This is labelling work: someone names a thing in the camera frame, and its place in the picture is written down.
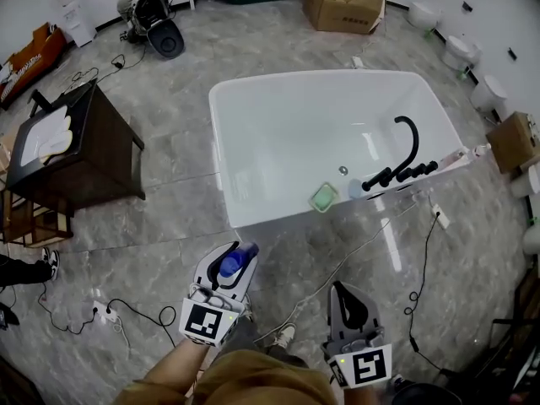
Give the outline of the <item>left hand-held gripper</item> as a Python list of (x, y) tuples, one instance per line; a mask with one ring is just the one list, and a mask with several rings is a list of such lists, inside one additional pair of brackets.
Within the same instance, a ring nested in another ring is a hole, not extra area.
[(257, 256), (229, 276), (220, 272), (225, 258), (239, 245), (239, 241), (222, 245), (197, 264), (195, 283), (182, 301), (179, 321), (179, 332), (194, 343), (221, 347), (246, 311), (242, 300), (256, 270)]

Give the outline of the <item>blue bottle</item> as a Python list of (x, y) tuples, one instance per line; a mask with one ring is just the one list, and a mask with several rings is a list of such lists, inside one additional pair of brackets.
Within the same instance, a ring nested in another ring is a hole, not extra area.
[(242, 243), (230, 251), (219, 267), (219, 274), (224, 278), (232, 277), (247, 266), (258, 254), (259, 247), (255, 243)]

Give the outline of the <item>white floor standing appliance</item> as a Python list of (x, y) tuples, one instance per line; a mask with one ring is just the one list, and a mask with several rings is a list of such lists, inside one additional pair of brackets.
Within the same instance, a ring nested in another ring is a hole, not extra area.
[(62, 27), (81, 48), (94, 40), (97, 31), (81, 0), (58, 0)]

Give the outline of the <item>person's left leg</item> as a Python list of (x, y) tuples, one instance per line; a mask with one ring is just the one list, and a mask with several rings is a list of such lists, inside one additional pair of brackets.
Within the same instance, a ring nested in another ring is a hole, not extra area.
[(242, 316), (221, 348), (221, 353), (227, 354), (237, 350), (260, 351), (261, 347), (256, 343), (257, 338), (256, 323)]

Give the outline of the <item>striped black white cushion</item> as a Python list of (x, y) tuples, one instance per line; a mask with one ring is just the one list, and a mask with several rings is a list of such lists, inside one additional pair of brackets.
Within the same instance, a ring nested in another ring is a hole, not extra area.
[(8, 78), (8, 82), (5, 84), (2, 93), (0, 94), (0, 101), (5, 101), (6, 97), (10, 94), (14, 86), (24, 76), (24, 74), (32, 68), (41, 59), (41, 54), (33, 56), (18, 72), (12, 73)]

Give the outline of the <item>orange sofa bed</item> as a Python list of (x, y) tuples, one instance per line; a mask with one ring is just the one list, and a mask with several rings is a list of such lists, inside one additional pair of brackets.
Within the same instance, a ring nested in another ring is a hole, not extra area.
[(37, 54), (41, 54), (41, 59), (24, 74), (5, 101), (0, 101), (0, 107), (6, 111), (30, 86), (56, 68), (66, 48), (66, 38), (55, 24), (44, 23), (34, 30), (31, 42), (12, 54), (0, 69), (0, 94), (12, 73), (18, 72)]

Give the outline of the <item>black handheld device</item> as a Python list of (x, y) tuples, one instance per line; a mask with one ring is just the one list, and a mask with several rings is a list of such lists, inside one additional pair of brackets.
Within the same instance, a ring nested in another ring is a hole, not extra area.
[(0, 302), (0, 330), (7, 330), (10, 325), (19, 326), (19, 318), (10, 307)]

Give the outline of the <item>pale green soap dish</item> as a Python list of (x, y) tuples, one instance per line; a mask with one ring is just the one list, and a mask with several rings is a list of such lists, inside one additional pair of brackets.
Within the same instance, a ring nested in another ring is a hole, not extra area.
[[(334, 201), (333, 201), (333, 203), (332, 203), (332, 205), (333, 205), (333, 204), (336, 203), (336, 202), (338, 201), (338, 199), (339, 199), (339, 192), (338, 192), (338, 190), (337, 190), (334, 186), (332, 186), (332, 185), (331, 185), (330, 183), (328, 183), (328, 182), (322, 183), (321, 186), (323, 186), (323, 185), (325, 185), (325, 184), (331, 186), (332, 189), (336, 192), (335, 199), (334, 199)], [(317, 190), (310, 196), (310, 198), (309, 198), (309, 200), (308, 200), (308, 203), (309, 203), (310, 206), (311, 206), (314, 210), (316, 210), (318, 213), (325, 213), (332, 205), (331, 205), (329, 208), (325, 209), (325, 210), (319, 210), (319, 209), (315, 206), (315, 204), (313, 203), (313, 201), (312, 201), (312, 198), (313, 198), (313, 196), (316, 194)]]

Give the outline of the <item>white sink basin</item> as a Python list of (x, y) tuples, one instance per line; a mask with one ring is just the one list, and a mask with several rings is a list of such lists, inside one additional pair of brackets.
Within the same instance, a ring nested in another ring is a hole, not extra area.
[[(61, 114), (63, 116), (68, 115), (68, 107), (66, 105), (56, 109), (51, 114)], [(39, 140), (39, 133), (38, 133), (38, 127), (39, 123), (43, 120), (39, 120), (29, 131), (28, 135), (26, 136), (26, 139), (24, 141), (24, 148), (22, 151), (21, 159), (20, 159), (20, 165), (26, 166), (30, 162), (34, 161), (35, 159), (38, 159), (38, 149), (42, 145)]]

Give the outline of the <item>person's leg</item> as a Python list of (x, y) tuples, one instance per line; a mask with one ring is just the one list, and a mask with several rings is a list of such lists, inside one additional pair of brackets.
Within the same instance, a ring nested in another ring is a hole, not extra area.
[(237, 350), (260, 351), (261, 347), (256, 343), (257, 338), (256, 323), (242, 316), (221, 348), (221, 353), (227, 354)]
[(308, 364), (301, 357), (290, 354), (286, 348), (277, 344), (266, 347), (265, 353), (266, 355), (287, 365), (292, 365), (303, 369), (309, 368)]

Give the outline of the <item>person's right leg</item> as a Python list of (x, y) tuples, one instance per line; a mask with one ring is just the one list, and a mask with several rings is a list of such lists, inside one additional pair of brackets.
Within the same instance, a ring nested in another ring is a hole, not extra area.
[(266, 347), (265, 353), (266, 355), (287, 365), (292, 365), (303, 369), (309, 368), (308, 364), (301, 357), (290, 354), (286, 348), (277, 344)]

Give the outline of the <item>black backpack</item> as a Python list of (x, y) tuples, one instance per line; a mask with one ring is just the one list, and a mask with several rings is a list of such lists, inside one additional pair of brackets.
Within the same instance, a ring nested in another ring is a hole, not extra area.
[(154, 24), (169, 18), (166, 0), (134, 0), (132, 23), (139, 32), (146, 33)]

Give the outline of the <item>green soap bar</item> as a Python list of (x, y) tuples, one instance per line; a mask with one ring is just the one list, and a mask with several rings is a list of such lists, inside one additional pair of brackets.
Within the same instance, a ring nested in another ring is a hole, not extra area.
[(336, 196), (336, 192), (331, 186), (325, 184), (321, 186), (316, 194), (313, 196), (312, 201), (319, 210), (325, 210), (329, 208)]

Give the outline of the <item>wooden shelf rack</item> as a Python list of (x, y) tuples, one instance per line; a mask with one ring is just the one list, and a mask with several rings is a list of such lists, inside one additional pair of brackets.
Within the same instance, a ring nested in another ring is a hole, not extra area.
[(40, 248), (73, 237), (70, 218), (16, 196), (0, 191), (0, 242)]

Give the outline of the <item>black curved faucet spout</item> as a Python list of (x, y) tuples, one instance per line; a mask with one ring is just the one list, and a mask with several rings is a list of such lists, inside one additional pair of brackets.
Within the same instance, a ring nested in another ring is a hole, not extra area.
[(389, 176), (390, 180), (393, 180), (394, 178), (397, 178), (399, 181), (402, 181), (402, 179), (398, 178), (398, 176), (412, 164), (412, 162), (416, 158), (417, 153), (419, 151), (419, 131), (418, 131), (415, 123), (407, 116), (397, 116), (397, 117), (394, 118), (394, 122), (395, 123), (401, 123), (401, 122), (406, 123), (408, 125), (408, 127), (410, 128), (411, 133), (412, 133), (412, 137), (413, 137), (413, 146), (412, 146), (410, 154), (396, 169), (394, 169), (391, 172), (391, 174)]

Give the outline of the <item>white bathtub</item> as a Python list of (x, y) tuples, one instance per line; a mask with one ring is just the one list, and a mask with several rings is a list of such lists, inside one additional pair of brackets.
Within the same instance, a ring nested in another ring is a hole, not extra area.
[[(348, 195), (351, 179), (367, 181), (396, 169), (419, 135), (408, 168), (439, 162), (465, 148), (428, 83), (403, 71), (333, 69), (231, 79), (208, 96), (229, 224), (260, 224), (311, 211), (310, 196), (328, 182), (339, 192), (333, 205), (379, 201), (424, 189), (465, 165), (462, 159), (404, 182), (381, 180), (361, 198)], [(348, 169), (341, 175), (340, 166)]]

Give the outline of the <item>black vanity faucet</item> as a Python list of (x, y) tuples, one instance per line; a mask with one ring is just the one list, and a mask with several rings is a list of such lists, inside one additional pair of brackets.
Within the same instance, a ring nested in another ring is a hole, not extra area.
[(54, 111), (54, 107), (52, 106), (52, 104), (38, 89), (34, 89), (31, 92), (28, 99), (28, 104), (30, 104), (31, 102), (33, 102), (33, 105), (30, 111), (30, 117), (32, 117), (37, 112), (38, 108), (41, 108), (45, 113), (51, 113)]

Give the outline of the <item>brown cardboard box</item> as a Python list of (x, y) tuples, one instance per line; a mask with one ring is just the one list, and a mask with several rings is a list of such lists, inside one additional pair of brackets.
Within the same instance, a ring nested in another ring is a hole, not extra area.
[(515, 111), (486, 134), (501, 174), (540, 162), (540, 126)]

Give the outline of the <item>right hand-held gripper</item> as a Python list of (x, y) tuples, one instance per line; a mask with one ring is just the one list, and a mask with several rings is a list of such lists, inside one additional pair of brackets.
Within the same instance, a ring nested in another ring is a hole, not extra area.
[[(325, 361), (342, 389), (355, 389), (387, 381), (392, 372), (392, 345), (378, 327), (375, 302), (349, 283), (334, 281), (328, 290), (329, 339), (322, 344)], [(344, 338), (348, 330), (373, 332)]]

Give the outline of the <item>person's right forearm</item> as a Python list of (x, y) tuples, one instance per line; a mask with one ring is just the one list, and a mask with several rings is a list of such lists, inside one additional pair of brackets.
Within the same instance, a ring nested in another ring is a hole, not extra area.
[(362, 386), (343, 390), (344, 405), (381, 405), (377, 390), (373, 386)]

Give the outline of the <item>dark oval padded panel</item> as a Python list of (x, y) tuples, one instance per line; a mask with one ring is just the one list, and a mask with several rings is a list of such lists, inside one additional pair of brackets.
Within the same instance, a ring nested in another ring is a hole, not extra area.
[(458, 397), (441, 386), (401, 377), (392, 383), (395, 394), (391, 405), (461, 405)]
[(147, 37), (152, 47), (164, 58), (176, 58), (185, 50), (184, 39), (172, 19), (155, 23), (147, 31)]

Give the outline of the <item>dark wooden vanity cabinet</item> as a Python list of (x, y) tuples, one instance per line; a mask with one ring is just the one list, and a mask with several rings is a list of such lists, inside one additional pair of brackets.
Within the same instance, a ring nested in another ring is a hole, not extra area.
[(145, 198), (134, 169), (135, 153), (144, 150), (142, 139), (131, 129), (100, 86), (90, 81), (51, 103), (64, 105), (72, 121), (69, 149), (20, 165), (30, 129), (51, 113), (41, 109), (24, 121), (15, 138), (6, 187), (14, 194), (68, 216), (83, 208), (123, 197)]

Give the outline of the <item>person's left forearm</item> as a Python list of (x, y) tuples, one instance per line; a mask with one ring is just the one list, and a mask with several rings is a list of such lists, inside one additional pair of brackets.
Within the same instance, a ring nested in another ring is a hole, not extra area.
[(196, 381), (209, 349), (206, 344), (185, 339), (159, 361), (143, 380), (185, 395)]

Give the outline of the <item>person's brown shirt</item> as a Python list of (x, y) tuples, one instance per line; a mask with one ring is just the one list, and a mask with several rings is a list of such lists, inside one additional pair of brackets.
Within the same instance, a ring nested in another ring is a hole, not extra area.
[(111, 405), (338, 405), (327, 377), (253, 350), (217, 358), (194, 392), (134, 381)]

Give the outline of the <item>large cardboard box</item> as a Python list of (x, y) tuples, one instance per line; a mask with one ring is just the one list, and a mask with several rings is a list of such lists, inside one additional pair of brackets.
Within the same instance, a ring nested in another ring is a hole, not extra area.
[(384, 19), (386, 0), (303, 0), (317, 31), (371, 35)]

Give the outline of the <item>cream slipper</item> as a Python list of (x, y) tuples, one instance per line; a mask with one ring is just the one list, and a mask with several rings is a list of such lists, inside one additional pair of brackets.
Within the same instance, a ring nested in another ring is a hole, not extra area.
[(39, 123), (38, 133), (40, 143), (48, 142), (56, 135), (70, 129), (71, 116), (61, 114), (51, 114)]
[(69, 149), (73, 141), (71, 130), (65, 130), (53, 135), (38, 149), (38, 159), (44, 165), (51, 156), (59, 155)]

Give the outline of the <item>person's right shoe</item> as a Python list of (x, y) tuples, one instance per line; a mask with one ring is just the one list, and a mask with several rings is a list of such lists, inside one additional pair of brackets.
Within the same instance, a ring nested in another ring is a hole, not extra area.
[(280, 347), (287, 349), (294, 339), (296, 333), (296, 325), (294, 323), (287, 323), (280, 328), (276, 334), (271, 347)]

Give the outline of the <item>pink white tube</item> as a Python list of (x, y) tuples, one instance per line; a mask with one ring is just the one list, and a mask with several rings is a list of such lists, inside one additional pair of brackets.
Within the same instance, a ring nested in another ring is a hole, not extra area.
[(448, 154), (438, 162), (438, 169), (443, 170), (453, 166), (456, 162), (467, 158), (468, 150), (466, 148), (459, 148), (454, 152)]

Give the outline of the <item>black hand shower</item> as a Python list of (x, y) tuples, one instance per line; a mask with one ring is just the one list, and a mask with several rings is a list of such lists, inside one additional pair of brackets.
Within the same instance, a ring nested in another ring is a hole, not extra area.
[(370, 178), (369, 180), (367, 181), (363, 181), (361, 186), (362, 186), (362, 189), (365, 191), (365, 192), (369, 192), (370, 189), (381, 182), (381, 180), (384, 180), (387, 178), (388, 175), (390, 175), (392, 172), (392, 169), (389, 168), (389, 167), (386, 167), (384, 168), (383, 170), (381, 170), (379, 173), (377, 173), (376, 175), (374, 175), (372, 178)]

